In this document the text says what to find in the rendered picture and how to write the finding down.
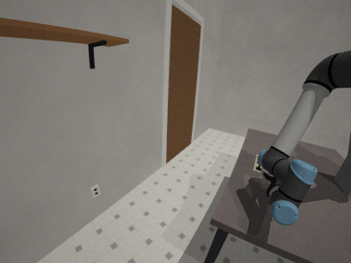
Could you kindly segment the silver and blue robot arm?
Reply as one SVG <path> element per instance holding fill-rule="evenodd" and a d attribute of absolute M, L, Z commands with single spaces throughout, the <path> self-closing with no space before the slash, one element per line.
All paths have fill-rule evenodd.
<path fill-rule="evenodd" d="M 258 163 L 277 179 L 274 185 L 280 184 L 272 188 L 269 194 L 272 218 L 278 224 L 291 225 L 298 220 L 298 208 L 317 175 L 317 169 L 309 163 L 298 159 L 290 162 L 287 159 L 303 137 L 323 99 L 337 88 L 351 88 L 351 50 L 333 54 L 313 69 L 272 146 L 258 155 Z"/>

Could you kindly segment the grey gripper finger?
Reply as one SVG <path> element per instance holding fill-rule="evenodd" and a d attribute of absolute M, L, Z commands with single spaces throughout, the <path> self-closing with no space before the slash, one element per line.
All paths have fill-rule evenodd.
<path fill-rule="evenodd" d="M 266 182 L 270 183 L 272 175 L 266 172 L 265 170 L 261 170 L 261 172 L 264 175 L 262 176 L 262 184 L 265 184 Z"/>

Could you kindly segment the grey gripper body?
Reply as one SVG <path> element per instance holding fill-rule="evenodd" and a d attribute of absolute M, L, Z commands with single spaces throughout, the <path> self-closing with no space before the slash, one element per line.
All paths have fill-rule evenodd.
<path fill-rule="evenodd" d="M 271 181 L 270 181 L 270 182 L 271 182 L 271 183 L 270 183 L 270 186 L 269 186 L 269 188 L 267 189 L 267 196 L 268 196 L 268 197 L 269 197 L 269 193 L 270 193 L 270 191 L 271 191 L 270 189 L 272 189 L 272 188 L 274 188 L 274 187 L 276 187 L 276 186 L 280 186 L 280 185 L 274 185 L 275 179 L 276 179 L 276 178 L 272 176 L 272 179 L 271 179 Z"/>

